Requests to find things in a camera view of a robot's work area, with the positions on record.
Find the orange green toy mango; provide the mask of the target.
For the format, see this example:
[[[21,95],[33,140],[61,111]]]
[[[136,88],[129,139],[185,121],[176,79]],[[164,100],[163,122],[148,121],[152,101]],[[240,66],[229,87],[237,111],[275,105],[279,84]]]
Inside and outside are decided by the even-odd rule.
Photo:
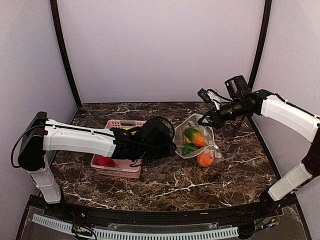
[[[205,138],[202,133],[196,128],[187,128],[184,131],[184,136],[187,137],[192,142],[192,144],[198,147],[205,146]]]

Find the clear dotted zip bag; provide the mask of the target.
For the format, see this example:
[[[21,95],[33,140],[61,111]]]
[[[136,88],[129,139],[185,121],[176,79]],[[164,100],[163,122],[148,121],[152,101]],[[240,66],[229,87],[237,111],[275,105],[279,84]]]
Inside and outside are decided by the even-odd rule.
[[[184,160],[207,168],[225,159],[215,142],[213,130],[198,124],[201,114],[192,114],[175,128],[175,153]]]

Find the yellow toy banana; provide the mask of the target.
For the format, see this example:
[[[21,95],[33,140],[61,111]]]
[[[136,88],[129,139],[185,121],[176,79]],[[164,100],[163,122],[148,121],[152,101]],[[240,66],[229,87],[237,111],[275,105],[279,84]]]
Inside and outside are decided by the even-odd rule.
[[[128,131],[132,135],[134,135],[137,132],[136,130],[132,130],[133,129],[132,127],[124,127],[123,129]]]

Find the yellow toy lemon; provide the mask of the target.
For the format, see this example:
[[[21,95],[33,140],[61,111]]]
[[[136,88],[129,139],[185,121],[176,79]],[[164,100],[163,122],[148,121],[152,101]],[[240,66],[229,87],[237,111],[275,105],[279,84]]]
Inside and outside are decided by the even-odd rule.
[[[192,143],[187,137],[185,137],[185,141],[186,141],[187,144],[191,144]]]

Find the orange toy fruit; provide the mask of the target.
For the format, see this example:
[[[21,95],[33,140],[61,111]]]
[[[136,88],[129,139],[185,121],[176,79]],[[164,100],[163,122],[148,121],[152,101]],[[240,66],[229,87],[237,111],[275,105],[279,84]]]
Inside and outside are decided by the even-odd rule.
[[[201,167],[210,167],[215,162],[215,156],[211,153],[200,153],[197,156],[197,164]]]

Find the pink plastic basket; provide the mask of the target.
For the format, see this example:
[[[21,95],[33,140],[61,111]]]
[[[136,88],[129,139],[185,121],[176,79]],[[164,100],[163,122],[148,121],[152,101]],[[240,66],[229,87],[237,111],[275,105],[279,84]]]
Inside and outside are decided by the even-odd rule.
[[[145,120],[111,119],[106,123],[105,128],[123,129],[126,127],[141,127],[145,122]],[[103,167],[96,163],[96,158],[98,156],[100,155],[94,155],[92,157],[90,165],[99,175],[129,179],[138,179],[140,177],[142,159],[138,159],[136,162],[132,162],[130,159],[113,159],[115,167]]]

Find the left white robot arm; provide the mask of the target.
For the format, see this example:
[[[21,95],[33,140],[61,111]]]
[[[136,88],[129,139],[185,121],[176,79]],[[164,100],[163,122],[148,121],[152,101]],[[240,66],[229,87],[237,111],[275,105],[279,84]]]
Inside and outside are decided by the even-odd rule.
[[[46,207],[54,215],[67,218],[71,213],[62,188],[49,167],[46,153],[68,151],[88,153],[116,160],[158,160],[174,155],[175,129],[161,116],[147,120],[142,126],[123,128],[88,128],[65,124],[38,112],[11,150],[20,147],[15,169],[27,171],[42,193]]]

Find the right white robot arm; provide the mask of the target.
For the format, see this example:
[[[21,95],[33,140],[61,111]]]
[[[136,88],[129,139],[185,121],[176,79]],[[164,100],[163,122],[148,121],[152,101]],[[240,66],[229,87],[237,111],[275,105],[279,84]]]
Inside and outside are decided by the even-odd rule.
[[[200,89],[198,112],[213,131],[225,161],[216,163],[217,180],[206,200],[213,208],[257,203],[261,193],[282,179],[308,154],[320,127],[317,109],[299,110],[268,90],[233,90],[226,97]]]

